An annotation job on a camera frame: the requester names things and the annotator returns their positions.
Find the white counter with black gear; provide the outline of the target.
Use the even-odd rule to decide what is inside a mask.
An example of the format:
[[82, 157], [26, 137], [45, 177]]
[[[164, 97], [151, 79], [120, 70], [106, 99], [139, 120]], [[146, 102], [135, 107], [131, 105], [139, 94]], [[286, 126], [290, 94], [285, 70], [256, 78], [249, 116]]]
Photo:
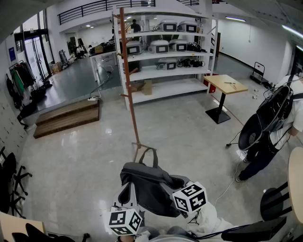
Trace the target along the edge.
[[95, 47], [89, 46], [89, 60], [92, 67], [94, 80], [99, 81], [98, 70], [101, 63], [105, 61], [113, 61], [117, 65], [116, 45], [114, 41], [101, 43]]

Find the dark grey backpack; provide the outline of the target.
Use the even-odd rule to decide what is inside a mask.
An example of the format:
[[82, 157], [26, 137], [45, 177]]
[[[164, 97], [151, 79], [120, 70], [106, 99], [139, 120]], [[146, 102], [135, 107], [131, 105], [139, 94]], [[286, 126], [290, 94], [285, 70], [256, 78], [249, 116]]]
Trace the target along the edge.
[[[153, 165], [143, 163], [145, 153], [153, 152]], [[147, 148], [139, 162], [126, 163], [120, 173], [122, 185], [134, 184], [137, 203], [158, 216], [187, 218], [186, 212], [177, 209], [172, 193], [181, 190], [189, 182], [189, 178], [170, 175], [158, 166], [158, 157], [154, 148]]]

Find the black platform trolley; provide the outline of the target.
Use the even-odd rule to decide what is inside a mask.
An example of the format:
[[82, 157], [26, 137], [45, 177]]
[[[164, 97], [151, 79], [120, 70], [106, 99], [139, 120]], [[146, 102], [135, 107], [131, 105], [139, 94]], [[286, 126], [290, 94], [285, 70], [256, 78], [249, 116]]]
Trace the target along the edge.
[[253, 67], [253, 72], [250, 75], [250, 78], [259, 84], [268, 83], [268, 81], [264, 78], [264, 73], [265, 73], [265, 66], [259, 62], [255, 62]]

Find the wooden coat stand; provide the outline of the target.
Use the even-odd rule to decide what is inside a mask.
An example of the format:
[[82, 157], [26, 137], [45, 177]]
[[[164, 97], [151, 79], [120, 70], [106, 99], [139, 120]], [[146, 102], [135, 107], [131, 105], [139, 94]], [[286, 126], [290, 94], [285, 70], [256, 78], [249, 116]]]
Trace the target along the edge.
[[135, 134], [135, 142], [132, 143], [134, 147], [134, 158], [135, 162], [137, 159], [138, 152], [141, 148], [149, 148], [140, 142], [138, 128], [134, 112], [133, 96], [131, 91], [131, 81], [130, 76], [134, 74], [138, 69], [135, 68], [133, 71], [129, 71], [128, 66], [128, 54], [126, 49], [126, 44], [130, 41], [126, 38], [126, 28], [125, 28], [125, 11], [123, 7], [116, 8], [112, 12], [114, 37], [116, 45], [116, 56], [117, 63], [119, 67], [119, 74], [121, 79], [121, 85], [123, 88], [123, 93], [120, 95], [125, 98], [125, 103], [127, 110], [131, 114], [133, 129]]

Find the black stool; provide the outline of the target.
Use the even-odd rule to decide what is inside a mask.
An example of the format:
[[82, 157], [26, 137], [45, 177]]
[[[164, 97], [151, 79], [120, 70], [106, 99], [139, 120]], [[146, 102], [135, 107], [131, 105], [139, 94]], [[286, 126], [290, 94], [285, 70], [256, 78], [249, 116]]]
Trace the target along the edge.
[[278, 188], [265, 191], [260, 202], [260, 214], [264, 221], [276, 219], [292, 211], [291, 206], [284, 208], [284, 202], [290, 198], [288, 192], [284, 195], [281, 193], [286, 188], [288, 188], [288, 182]]

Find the light wooden desk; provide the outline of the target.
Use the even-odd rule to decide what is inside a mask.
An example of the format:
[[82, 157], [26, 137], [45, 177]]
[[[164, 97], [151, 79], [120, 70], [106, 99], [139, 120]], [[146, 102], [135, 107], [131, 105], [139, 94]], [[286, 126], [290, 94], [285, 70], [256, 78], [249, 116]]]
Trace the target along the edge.
[[0, 212], [0, 242], [14, 242], [12, 233], [24, 233], [27, 235], [27, 223], [45, 233], [45, 226], [41, 221], [23, 219]]

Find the white metal shelving unit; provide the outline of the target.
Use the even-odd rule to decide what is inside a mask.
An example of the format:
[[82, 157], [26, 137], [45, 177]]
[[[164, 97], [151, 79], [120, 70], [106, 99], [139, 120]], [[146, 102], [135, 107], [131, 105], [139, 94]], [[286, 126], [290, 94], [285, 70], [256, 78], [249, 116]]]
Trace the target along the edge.
[[180, 2], [116, 7], [113, 31], [126, 106], [207, 89], [218, 21], [212, 7]]

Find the black office chair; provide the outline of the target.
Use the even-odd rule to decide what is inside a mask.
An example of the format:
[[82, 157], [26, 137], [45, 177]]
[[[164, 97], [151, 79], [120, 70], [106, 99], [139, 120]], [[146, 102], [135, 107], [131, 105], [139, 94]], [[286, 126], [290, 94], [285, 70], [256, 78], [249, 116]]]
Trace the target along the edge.
[[5, 214], [11, 213], [12, 216], [18, 214], [25, 219], [20, 210], [17, 208], [17, 203], [24, 201], [28, 193], [25, 191], [22, 180], [26, 177], [32, 177], [29, 172], [23, 173], [25, 166], [20, 166], [17, 170], [17, 161], [14, 153], [5, 155], [5, 147], [0, 149], [0, 212]]

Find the person's left forearm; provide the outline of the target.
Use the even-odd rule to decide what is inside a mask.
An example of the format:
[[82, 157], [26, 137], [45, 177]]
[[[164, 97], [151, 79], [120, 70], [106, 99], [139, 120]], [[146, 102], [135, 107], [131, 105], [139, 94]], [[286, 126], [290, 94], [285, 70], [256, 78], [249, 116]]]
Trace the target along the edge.
[[151, 235], [148, 230], [145, 230], [134, 236], [134, 242], [149, 242]]

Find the round beige table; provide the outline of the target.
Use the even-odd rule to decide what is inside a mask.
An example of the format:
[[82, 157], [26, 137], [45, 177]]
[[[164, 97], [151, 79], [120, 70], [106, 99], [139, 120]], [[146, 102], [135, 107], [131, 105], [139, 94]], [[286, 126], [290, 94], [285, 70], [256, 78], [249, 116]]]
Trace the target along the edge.
[[292, 210], [303, 224], [303, 148], [292, 150], [288, 162], [288, 191]]

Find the glass entrance doors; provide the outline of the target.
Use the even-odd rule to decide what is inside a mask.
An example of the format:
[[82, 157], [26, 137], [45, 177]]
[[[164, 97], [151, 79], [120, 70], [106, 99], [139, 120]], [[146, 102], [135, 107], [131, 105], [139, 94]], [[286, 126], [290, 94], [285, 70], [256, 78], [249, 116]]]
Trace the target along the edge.
[[14, 33], [16, 46], [25, 52], [26, 62], [37, 81], [45, 82], [52, 76], [53, 52], [47, 29]]

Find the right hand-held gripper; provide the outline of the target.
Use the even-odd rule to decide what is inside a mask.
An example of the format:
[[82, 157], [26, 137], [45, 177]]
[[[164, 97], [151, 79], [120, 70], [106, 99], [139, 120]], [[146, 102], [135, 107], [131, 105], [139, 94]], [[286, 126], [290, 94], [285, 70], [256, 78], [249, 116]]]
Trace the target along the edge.
[[207, 203], [205, 187], [199, 182], [189, 181], [186, 186], [172, 193], [176, 209], [192, 214]]

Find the red cabinet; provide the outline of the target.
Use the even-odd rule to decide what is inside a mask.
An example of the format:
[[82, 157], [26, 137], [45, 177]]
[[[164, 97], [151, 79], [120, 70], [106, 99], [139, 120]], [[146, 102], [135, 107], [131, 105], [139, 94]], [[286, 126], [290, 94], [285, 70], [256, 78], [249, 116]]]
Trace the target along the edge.
[[203, 80], [203, 84], [208, 87], [208, 93], [214, 93], [216, 91], [216, 87], [210, 84], [206, 79]]

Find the black box device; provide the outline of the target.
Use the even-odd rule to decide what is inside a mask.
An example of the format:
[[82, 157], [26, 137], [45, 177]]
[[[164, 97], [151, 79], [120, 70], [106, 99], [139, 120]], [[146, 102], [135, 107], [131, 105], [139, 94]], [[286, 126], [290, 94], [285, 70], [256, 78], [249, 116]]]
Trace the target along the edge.
[[128, 62], [128, 69], [129, 72], [140, 72], [141, 71], [141, 64], [140, 61], [132, 61], [132, 62]]

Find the wooden table with black base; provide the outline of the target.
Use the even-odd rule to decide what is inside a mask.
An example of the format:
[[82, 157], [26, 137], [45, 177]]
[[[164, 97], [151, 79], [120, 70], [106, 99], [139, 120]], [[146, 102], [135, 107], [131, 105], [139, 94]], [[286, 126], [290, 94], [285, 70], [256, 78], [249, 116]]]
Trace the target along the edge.
[[[221, 91], [221, 99], [219, 102], [219, 106], [217, 108], [210, 109], [206, 111], [206, 114], [213, 119], [216, 124], [220, 124], [230, 119], [230, 116], [223, 111], [224, 101], [227, 95], [247, 92], [248, 88], [245, 87], [239, 81], [231, 78], [228, 75], [211, 75], [205, 76], [206, 79], [210, 84], [213, 84], [216, 87], [216, 90]], [[237, 89], [234, 89], [230, 84], [226, 84], [224, 82], [234, 82], [236, 83]]]

